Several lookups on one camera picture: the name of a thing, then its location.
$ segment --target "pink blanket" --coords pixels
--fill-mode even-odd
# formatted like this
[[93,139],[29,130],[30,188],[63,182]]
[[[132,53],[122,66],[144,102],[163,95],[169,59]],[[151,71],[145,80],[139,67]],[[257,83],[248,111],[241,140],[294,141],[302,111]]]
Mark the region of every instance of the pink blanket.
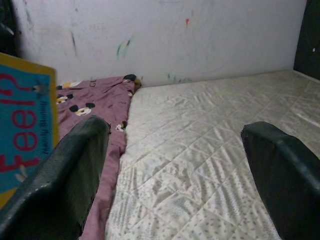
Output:
[[112,204],[119,159],[126,148],[125,127],[131,97],[139,84],[136,76],[66,83],[57,87],[60,138],[90,115],[103,118],[111,125],[111,135],[99,187],[88,214],[80,240],[103,240],[105,224]]

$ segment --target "black object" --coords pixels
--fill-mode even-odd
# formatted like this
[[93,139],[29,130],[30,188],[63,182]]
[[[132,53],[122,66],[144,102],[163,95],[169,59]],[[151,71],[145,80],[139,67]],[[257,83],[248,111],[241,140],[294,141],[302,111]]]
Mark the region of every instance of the black object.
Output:
[[77,124],[0,211],[0,240],[75,240],[98,190],[110,125]]
[[295,54],[294,69],[320,80],[320,1],[308,0]]
[[134,75],[134,74],[128,74],[128,75],[125,75],[124,77],[123,77],[123,79],[129,79],[129,80],[131,80],[131,81],[134,81],[134,80],[136,80],[136,75]]
[[10,0],[0,0],[0,52],[17,57],[16,21]]
[[320,239],[320,161],[266,122],[245,125],[243,146],[260,197],[283,239]]

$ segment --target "mattress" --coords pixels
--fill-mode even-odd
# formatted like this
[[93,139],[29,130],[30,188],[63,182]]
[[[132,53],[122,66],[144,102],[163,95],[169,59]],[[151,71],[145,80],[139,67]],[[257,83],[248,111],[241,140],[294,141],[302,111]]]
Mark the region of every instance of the mattress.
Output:
[[240,132],[265,121],[320,157],[319,103],[320,84],[291,70],[140,89],[105,239],[280,239]]

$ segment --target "book cover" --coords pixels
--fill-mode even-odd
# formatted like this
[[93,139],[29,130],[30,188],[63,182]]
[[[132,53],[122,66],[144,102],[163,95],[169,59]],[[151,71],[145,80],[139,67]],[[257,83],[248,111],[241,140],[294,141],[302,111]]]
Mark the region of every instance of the book cover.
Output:
[[58,143],[53,68],[0,53],[0,209]]

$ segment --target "wall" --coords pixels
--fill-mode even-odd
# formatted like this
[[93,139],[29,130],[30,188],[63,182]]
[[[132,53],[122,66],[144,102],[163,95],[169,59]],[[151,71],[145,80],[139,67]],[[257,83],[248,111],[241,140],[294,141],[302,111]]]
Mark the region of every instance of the wall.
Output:
[[145,86],[292,69],[306,0],[12,0],[23,57],[58,82]]

